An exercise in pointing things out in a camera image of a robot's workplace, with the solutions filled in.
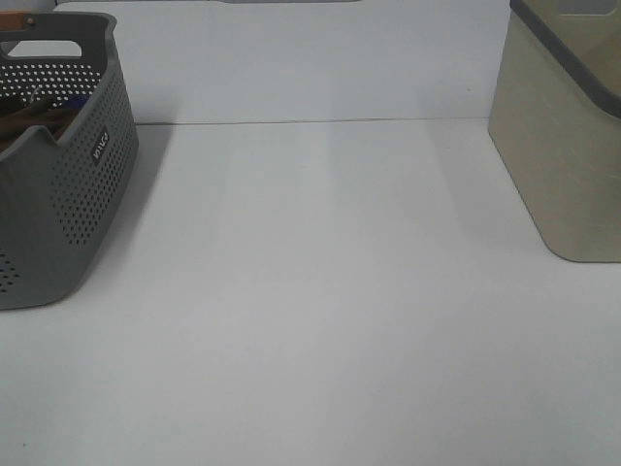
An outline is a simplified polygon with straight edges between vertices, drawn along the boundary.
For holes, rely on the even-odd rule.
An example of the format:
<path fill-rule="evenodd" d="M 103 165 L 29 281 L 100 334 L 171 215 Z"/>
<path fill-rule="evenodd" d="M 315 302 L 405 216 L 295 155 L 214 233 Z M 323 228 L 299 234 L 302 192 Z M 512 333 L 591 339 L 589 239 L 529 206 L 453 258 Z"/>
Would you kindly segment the brown towel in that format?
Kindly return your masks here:
<path fill-rule="evenodd" d="M 43 126 L 58 140 L 69 128 L 78 110 L 57 108 L 53 98 L 25 105 L 17 95 L 1 98 L 1 150 L 10 147 L 31 126 Z"/>

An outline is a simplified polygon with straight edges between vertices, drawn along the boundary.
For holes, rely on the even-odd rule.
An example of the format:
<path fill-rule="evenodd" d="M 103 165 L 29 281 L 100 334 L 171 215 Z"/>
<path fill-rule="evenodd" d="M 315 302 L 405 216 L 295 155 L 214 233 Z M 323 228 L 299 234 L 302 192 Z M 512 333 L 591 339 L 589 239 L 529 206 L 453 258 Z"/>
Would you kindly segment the grey perforated plastic basket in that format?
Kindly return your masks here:
<path fill-rule="evenodd" d="M 69 295 L 100 248 L 131 177 L 139 148 L 114 41 L 105 14 L 29 13 L 6 43 L 66 41 L 74 56 L 1 57 L 1 98 L 25 105 L 73 95 L 88 102 L 56 140 L 31 126 L 1 150 L 1 307 L 47 305 Z"/>

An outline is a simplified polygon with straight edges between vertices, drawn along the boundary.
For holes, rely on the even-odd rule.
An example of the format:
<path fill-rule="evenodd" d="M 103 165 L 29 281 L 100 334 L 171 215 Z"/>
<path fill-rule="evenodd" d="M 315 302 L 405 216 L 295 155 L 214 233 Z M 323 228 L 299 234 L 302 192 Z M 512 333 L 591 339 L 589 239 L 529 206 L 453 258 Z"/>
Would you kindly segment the blue cloth in basket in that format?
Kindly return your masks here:
<path fill-rule="evenodd" d="M 81 109 L 87 102 L 87 96 L 73 95 L 64 102 L 64 107 L 69 109 Z"/>

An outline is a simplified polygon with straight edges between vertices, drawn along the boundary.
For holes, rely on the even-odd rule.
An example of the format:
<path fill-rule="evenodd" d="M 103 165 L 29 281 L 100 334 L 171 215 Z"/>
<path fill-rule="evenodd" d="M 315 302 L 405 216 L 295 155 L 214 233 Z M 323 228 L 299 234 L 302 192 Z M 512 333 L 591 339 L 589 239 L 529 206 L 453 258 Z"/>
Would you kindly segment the beige plastic bin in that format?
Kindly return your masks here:
<path fill-rule="evenodd" d="M 488 132 L 544 244 L 620 260 L 620 4 L 512 1 Z"/>

